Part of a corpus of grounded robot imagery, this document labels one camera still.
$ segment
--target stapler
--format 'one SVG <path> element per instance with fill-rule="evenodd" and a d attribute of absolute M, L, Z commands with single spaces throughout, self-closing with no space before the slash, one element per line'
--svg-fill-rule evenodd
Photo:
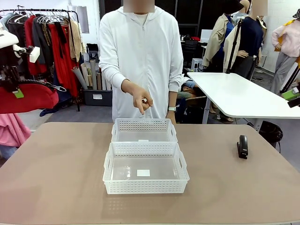
<path fill-rule="evenodd" d="M 240 158 L 247 159 L 248 141 L 247 141 L 247 137 L 244 135 L 240 136 L 240 142 L 238 142 L 238 153 Z"/>

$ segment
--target white plastic basket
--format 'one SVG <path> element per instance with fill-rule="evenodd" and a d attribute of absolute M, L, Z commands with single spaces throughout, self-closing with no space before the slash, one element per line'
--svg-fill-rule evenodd
<path fill-rule="evenodd" d="M 116 119 L 112 142 L 177 142 L 170 119 Z"/>
<path fill-rule="evenodd" d="M 187 163 L 176 142 L 114 142 L 104 162 L 108 194 L 183 193 Z"/>

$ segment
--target pink jacket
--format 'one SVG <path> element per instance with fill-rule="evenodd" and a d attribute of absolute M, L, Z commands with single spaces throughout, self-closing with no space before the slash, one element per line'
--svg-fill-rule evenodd
<path fill-rule="evenodd" d="M 17 114 L 0 114 L 0 145 L 20 147 L 30 134 Z"/>
<path fill-rule="evenodd" d="M 295 20 L 287 26 L 278 27 L 272 33 L 272 44 L 279 44 L 278 38 L 283 35 L 281 52 L 289 57 L 300 56 L 300 21 Z"/>

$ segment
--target hand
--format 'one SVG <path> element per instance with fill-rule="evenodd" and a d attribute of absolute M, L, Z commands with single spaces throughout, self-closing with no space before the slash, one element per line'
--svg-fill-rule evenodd
<path fill-rule="evenodd" d="M 278 45 L 276 45 L 275 48 L 276 48 L 277 50 L 281 51 L 281 47 L 282 47 L 282 45 L 281 45 L 281 44 L 278 44 Z"/>
<path fill-rule="evenodd" d="M 170 119 L 173 125 L 176 124 L 175 112 L 174 111 L 168 111 L 168 114 L 165 118 Z"/>
<path fill-rule="evenodd" d="M 153 107 L 153 100 L 148 91 L 129 80 L 124 80 L 121 85 L 122 90 L 125 93 L 129 93 L 133 97 L 133 106 L 138 108 L 142 115 L 150 107 Z"/>
<path fill-rule="evenodd" d="M 237 56 L 242 57 L 242 58 L 246 58 L 246 57 L 249 56 L 249 54 L 247 52 L 245 52 L 244 50 L 240 50 L 240 51 L 238 51 Z"/>

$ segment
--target hood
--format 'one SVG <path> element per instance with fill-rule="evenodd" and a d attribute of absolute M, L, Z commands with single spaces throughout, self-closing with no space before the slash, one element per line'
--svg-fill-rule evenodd
<path fill-rule="evenodd" d="M 123 7 L 120 7 L 117 12 L 130 17 L 132 20 L 137 21 L 138 18 L 134 13 L 124 13 L 123 12 Z M 161 15 L 164 12 L 164 10 L 162 10 L 160 7 L 155 6 L 154 8 L 154 13 L 149 13 L 149 16 L 147 18 L 147 21 L 150 20 L 154 20 L 156 17 L 158 17 L 159 15 Z"/>

